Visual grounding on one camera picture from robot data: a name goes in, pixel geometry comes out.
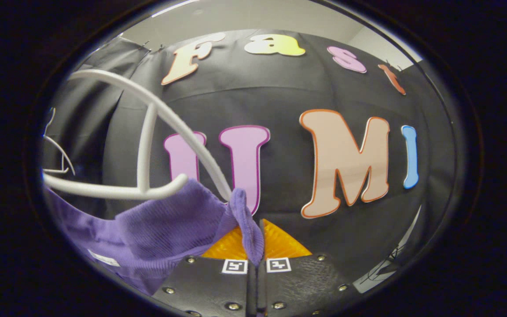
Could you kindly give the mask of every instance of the purple towel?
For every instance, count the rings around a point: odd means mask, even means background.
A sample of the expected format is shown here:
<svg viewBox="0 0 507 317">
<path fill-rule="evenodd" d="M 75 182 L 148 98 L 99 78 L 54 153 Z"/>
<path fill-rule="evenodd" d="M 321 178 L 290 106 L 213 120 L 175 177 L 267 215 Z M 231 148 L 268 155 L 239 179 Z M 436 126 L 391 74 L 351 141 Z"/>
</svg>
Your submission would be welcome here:
<svg viewBox="0 0 507 317">
<path fill-rule="evenodd" d="M 236 188 L 228 204 L 189 179 L 175 195 L 150 200 L 105 220 L 88 215 L 48 189 L 62 230 L 93 261 L 148 295 L 181 259 L 205 253 L 240 226 L 248 259 L 259 265 L 264 252 L 261 229 Z"/>
</svg>

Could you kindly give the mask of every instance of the purple cloth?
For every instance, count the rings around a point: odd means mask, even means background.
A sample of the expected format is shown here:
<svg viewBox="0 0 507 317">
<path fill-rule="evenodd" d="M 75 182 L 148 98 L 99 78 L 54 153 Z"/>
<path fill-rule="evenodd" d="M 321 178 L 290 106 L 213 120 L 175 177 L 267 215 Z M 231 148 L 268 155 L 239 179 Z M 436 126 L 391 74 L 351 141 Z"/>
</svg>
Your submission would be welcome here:
<svg viewBox="0 0 507 317">
<path fill-rule="evenodd" d="M 113 220 L 86 214 L 48 192 L 62 230 L 81 252 L 148 295 L 181 259 L 202 255 L 238 225 L 248 259 L 258 266 L 263 256 L 261 229 L 246 207 L 243 189 L 234 189 L 225 204 L 189 179 L 175 195 L 141 203 Z M 99 261 L 89 250 L 114 261 Z"/>
</svg>

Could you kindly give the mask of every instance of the letter m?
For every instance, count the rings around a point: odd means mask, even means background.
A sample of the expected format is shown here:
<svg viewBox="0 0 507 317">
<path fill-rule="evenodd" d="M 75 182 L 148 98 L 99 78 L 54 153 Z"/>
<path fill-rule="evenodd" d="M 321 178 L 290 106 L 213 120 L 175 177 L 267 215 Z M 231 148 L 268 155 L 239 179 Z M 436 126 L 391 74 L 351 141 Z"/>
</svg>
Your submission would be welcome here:
<svg viewBox="0 0 507 317">
<path fill-rule="evenodd" d="M 336 175 L 348 206 L 361 194 L 365 203 L 386 195 L 389 189 L 389 123 L 383 118 L 367 121 L 361 148 L 342 115 L 332 110 L 309 110 L 300 116 L 300 124 L 312 133 L 314 142 L 314 185 L 312 200 L 302 207 L 304 218 L 329 215 L 340 207 L 336 197 Z"/>
</svg>

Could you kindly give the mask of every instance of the metal screw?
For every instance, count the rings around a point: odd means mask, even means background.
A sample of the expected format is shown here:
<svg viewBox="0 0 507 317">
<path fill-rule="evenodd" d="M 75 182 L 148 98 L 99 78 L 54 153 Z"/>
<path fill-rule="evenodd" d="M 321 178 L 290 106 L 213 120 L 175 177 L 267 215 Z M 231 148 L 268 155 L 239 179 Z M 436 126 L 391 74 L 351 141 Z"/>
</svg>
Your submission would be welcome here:
<svg viewBox="0 0 507 317">
<path fill-rule="evenodd" d="M 287 307 L 287 304 L 285 304 L 283 302 L 276 302 L 273 304 L 274 309 L 283 309 L 285 307 Z"/>
<path fill-rule="evenodd" d="M 238 305 L 237 303 L 228 303 L 226 305 L 226 308 L 230 310 L 238 310 L 240 309 L 240 305 Z"/>
</svg>

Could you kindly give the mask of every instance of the white plastic frame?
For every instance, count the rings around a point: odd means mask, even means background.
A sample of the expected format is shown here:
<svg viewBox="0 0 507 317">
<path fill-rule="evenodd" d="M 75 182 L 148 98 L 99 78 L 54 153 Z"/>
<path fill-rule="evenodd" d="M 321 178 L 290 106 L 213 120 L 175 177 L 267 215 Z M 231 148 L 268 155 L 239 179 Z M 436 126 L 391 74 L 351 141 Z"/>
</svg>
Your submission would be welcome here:
<svg viewBox="0 0 507 317">
<path fill-rule="evenodd" d="M 46 185 L 60 191 L 97 198 L 106 199 L 129 199 L 129 200 L 151 200 L 163 199 L 177 193 L 187 183 L 187 175 L 179 174 L 169 184 L 157 188 L 150 188 L 150 156 L 151 142 L 153 138 L 156 116 L 159 116 L 173 130 L 175 130 L 191 149 L 197 154 L 197 157 L 205 166 L 205 169 L 213 179 L 220 196 L 226 201 L 230 200 L 231 189 L 220 170 L 217 162 L 209 151 L 199 143 L 193 131 L 157 96 L 149 92 L 139 84 L 128 80 L 117 74 L 106 72 L 104 70 L 79 70 L 74 72 L 68 80 L 76 78 L 94 78 L 104 81 L 132 92 L 140 100 L 147 103 L 146 116 L 144 118 L 140 143 L 138 147 L 138 158 L 136 167 L 136 187 L 121 187 L 111 185 L 88 184 L 81 182 L 68 181 L 47 175 L 43 173 Z"/>
</svg>

